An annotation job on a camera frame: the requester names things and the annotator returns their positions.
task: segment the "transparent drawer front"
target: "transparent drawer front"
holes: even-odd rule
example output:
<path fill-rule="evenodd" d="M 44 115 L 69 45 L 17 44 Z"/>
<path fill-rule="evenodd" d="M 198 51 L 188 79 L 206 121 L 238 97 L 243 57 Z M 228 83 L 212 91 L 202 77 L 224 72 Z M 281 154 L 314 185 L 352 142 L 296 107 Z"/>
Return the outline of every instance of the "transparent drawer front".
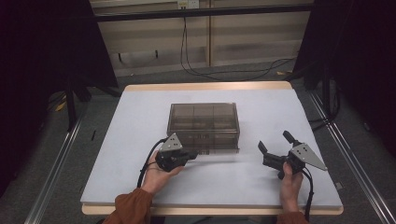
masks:
<path fill-rule="evenodd" d="M 172 133 L 183 148 L 201 154 L 238 152 L 236 104 L 173 104 L 167 130 Z"/>

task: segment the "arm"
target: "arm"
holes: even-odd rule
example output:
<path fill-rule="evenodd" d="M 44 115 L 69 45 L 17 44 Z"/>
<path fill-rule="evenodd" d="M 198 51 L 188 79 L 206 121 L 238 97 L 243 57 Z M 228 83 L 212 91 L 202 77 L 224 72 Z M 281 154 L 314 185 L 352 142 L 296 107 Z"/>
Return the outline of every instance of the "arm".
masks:
<path fill-rule="evenodd" d="M 284 214 L 277 217 L 277 224 L 307 224 L 303 213 L 300 212 L 297 199 L 303 174 L 293 175 L 289 164 L 283 164 L 285 177 L 282 179 L 279 199 L 283 207 Z"/>
<path fill-rule="evenodd" d="M 172 176 L 177 175 L 183 169 L 180 166 L 169 173 L 161 170 L 155 163 L 157 153 L 158 151 L 155 151 L 148 161 L 149 166 L 142 187 L 129 194 L 117 196 L 116 210 L 106 218 L 104 224 L 149 223 L 152 198 Z"/>

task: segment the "person's right hand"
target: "person's right hand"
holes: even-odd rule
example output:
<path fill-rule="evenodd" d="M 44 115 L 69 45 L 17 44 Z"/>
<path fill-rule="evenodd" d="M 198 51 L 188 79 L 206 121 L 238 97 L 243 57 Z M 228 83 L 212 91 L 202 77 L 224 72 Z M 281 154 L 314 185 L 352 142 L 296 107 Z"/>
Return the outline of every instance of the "person's right hand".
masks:
<path fill-rule="evenodd" d="M 299 172 L 294 175 L 291 166 L 287 162 L 283 163 L 283 171 L 285 172 L 285 177 L 282 179 L 279 194 L 283 211 L 285 213 L 298 212 L 297 199 L 303 183 L 303 174 Z"/>

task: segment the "gray carpet floor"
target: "gray carpet floor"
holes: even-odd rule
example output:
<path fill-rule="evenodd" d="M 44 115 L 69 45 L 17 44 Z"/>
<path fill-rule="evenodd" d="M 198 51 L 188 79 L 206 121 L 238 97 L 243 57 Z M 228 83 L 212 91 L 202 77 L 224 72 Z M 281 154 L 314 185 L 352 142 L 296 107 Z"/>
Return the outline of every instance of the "gray carpet floor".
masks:
<path fill-rule="evenodd" d="M 216 68 L 197 69 L 200 73 L 213 71 L 244 71 L 265 69 L 269 63 L 240 64 Z M 244 80 L 281 80 L 285 76 L 277 75 L 276 71 L 289 71 L 293 61 L 285 63 L 262 76 L 257 73 L 233 72 L 211 75 L 224 81 Z M 158 74 L 119 77 L 120 88 L 129 84 L 147 83 L 180 83 L 218 81 L 213 78 L 189 75 L 185 71 Z M 314 107 L 308 92 L 304 89 L 303 80 L 291 82 L 304 107 L 308 119 L 318 119 L 318 111 Z M 96 223 L 103 216 L 85 216 L 81 212 L 79 199 L 91 173 L 96 156 L 106 135 L 106 130 L 117 107 L 118 98 L 90 89 L 92 100 L 87 103 L 87 111 L 82 118 L 78 136 L 71 147 L 67 160 L 56 183 L 44 216 L 40 223 Z M 353 152 L 361 162 L 367 175 L 372 179 L 382 194 L 392 213 L 396 211 L 396 159 L 392 158 L 375 132 L 368 132 L 363 126 L 364 120 L 342 98 L 340 112 L 335 120 Z M 67 111 L 64 108 L 55 112 L 49 111 L 46 122 L 37 141 L 31 159 L 22 168 L 18 178 L 11 182 L 6 193 L 0 199 L 1 223 L 23 223 L 35 198 L 45 183 L 50 168 L 54 163 L 59 149 L 64 142 L 67 130 Z M 314 132 L 323 160 L 329 168 L 334 183 L 341 182 L 339 189 L 345 211 L 340 216 L 312 216 L 312 223 L 381 223 L 374 208 L 362 191 L 356 178 L 334 143 L 326 127 Z"/>

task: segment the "person's left hand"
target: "person's left hand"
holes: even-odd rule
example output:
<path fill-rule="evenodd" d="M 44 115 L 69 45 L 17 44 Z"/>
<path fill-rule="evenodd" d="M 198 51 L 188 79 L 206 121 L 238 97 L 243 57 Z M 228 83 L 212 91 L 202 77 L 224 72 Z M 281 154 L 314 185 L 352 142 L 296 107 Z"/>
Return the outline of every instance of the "person's left hand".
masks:
<path fill-rule="evenodd" d="M 142 190 L 153 195 L 160 191 L 172 176 L 177 175 L 184 168 L 183 166 L 179 166 L 169 173 L 165 172 L 155 161 L 157 153 L 158 150 L 154 151 L 148 161 L 149 166 L 146 171 L 145 180 L 143 181 L 143 185 L 141 187 Z"/>

